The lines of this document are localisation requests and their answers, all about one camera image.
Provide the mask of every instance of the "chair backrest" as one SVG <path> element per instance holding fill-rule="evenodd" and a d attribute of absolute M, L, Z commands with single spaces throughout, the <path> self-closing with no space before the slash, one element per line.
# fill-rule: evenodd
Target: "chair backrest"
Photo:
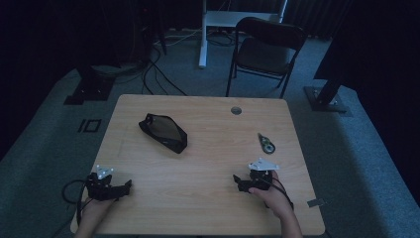
<path fill-rule="evenodd" d="M 236 26 L 236 33 L 238 32 L 244 32 L 266 44 L 295 51 L 300 51 L 307 38 L 307 34 L 299 27 L 255 17 L 246 17 L 239 21 Z"/>

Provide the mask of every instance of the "forearm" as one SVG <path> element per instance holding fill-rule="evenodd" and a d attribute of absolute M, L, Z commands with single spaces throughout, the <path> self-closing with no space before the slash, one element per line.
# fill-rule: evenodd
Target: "forearm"
<path fill-rule="evenodd" d="M 76 233 L 74 234 L 74 238 L 91 238 L 95 232 L 95 225 L 88 225 L 80 223 Z"/>
<path fill-rule="evenodd" d="M 299 222 L 293 212 L 282 214 L 279 216 L 281 223 L 281 237 L 283 238 L 301 238 Z"/>

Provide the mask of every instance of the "hand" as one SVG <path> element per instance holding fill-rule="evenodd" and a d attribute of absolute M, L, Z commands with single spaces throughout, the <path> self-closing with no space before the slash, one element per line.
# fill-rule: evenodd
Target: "hand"
<path fill-rule="evenodd" d="M 272 177 L 272 184 L 285 191 L 284 187 L 279 182 L 278 174 L 275 171 L 272 172 Z M 272 210 L 274 215 L 280 219 L 282 237 L 302 237 L 302 232 L 296 215 L 294 214 L 288 199 L 282 192 L 277 190 L 274 186 L 271 186 L 268 190 L 260 190 L 255 187 L 251 187 L 249 192 L 261 198 Z"/>
<path fill-rule="evenodd" d="M 85 203 L 81 221 L 74 237 L 92 237 L 96 227 L 101 223 L 109 207 L 114 203 L 114 199 L 99 201 L 88 197 Z"/>
<path fill-rule="evenodd" d="M 282 184 L 278 181 L 278 174 L 275 171 L 272 171 L 272 177 L 272 184 L 285 191 Z M 278 191 L 274 186 L 271 186 L 268 190 L 260 190 L 255 187 L 251 187 L 249 192 L 261 198 L 278 218 L 293 212 L 286 196 Z"/>

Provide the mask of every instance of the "metal stand base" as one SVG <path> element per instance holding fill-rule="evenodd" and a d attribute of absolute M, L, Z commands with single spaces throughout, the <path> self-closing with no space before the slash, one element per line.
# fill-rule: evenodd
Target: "metal stand base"
<path fill-rule="evenodd" d="M 306 96 L 308 97 L 309 103 L 311 104 L 313 111 L 325 111 L 325 112 L 338 112 L 341 116 L 352 117 L 353 114 L 350 108 L 345 106 L 340 99 L 340 96 L 336 94 L 328 104 L 320 104 L 317 101 L 317 97 L 322 87 L 303 87 Z"/>
<path fill-rule="evenodd" d="M 82 105 L 84 101 L 106 101 L 111 93 L 115 78 L 102 78 L 99 85 L 86 88 L 86 83 L 79 82 L 73 95 L 67 96 L 64 105 Z"/>

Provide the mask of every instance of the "metal bracket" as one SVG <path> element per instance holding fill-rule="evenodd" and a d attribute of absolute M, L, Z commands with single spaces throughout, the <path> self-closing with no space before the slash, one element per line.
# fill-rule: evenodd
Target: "metal bracket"
<path fill-rule="evenodd" d="M 107 176 L 110 176 L 114 172 L 114 169 L 101 168 L 99 165 L 96 166 L 96 173 L 98 174 L 98 179 L 104 179 Z"/>
<path fill-rule="evenodd" d="M 272 163 L 270 161 L 267 161 L 263 158 L 259 158 L 253 163 L 250 163 L 248 167 L 251 170 L 254 171 L 277 171 L 280 170 L 280 166 L 276 165 L 275 163 Z"/>
<path fill-rule="evenodd" d="M 313 207 L 313 206 L 322 206 L 327 204 L 327 202 L 323 199 L 323 198 L 315 198 L 313 200 L 308 201 L 308 206 L 309 207 Z"/>

